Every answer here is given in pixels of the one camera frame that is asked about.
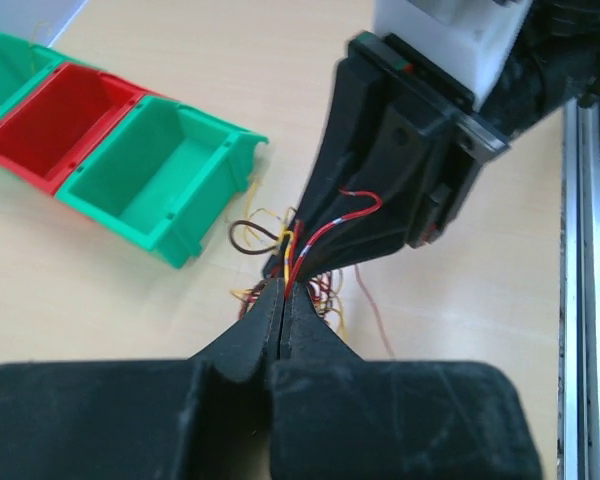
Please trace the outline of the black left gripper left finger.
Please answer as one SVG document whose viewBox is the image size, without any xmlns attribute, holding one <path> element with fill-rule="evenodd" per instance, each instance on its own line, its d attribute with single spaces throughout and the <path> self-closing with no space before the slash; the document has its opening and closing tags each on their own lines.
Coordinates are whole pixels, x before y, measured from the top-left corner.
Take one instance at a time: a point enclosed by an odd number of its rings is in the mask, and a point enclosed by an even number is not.
<svg viewBox="0 0 600 480">
<path fill-rule="evenodd" d="M 265 479 L 284 285 L 185 359 L 0 365 L 0 479 Z"/>
</svg>

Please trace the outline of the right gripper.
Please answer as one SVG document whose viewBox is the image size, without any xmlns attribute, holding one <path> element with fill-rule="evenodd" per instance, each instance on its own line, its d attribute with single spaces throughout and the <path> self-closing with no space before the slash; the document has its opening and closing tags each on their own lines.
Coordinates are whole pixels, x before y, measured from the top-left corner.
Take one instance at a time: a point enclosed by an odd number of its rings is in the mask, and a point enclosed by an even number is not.
<svg viewBox="0 0 600 480">
<path fill-rule="evenodd" d="M 509 139 L 395 36 L 363 32 L 336 69 L 318 156 L 297 207 L 290 277 L 436 240 Z"/>
</svg>

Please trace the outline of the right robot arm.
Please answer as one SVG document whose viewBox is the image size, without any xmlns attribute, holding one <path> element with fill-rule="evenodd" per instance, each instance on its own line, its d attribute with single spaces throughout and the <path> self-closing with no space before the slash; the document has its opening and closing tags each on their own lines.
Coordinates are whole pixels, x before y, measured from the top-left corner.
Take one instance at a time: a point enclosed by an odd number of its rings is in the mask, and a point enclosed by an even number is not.
<svg viewBox="0 0 600 480">
<path fill-rule="evenodd" d="M 377 2 L 334 72 L 296 280 L 437 240 L 482 168 L 571 100 L 600 102 L 600 1 Z"/>
</svg>

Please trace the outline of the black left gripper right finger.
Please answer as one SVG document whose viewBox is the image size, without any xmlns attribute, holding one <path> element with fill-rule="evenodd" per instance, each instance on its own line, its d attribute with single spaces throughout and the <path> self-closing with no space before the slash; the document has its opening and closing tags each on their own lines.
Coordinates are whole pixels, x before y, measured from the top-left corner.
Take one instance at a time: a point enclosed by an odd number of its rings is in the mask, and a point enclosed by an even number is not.
<svg viewBox="0 0 600 480">
<path fill-rule="evenodd" d="M 473 361 L 366 361 L 286 300 L 270 369 L 275 479 L 539 479 L 512 382 Z"/>
</svg>

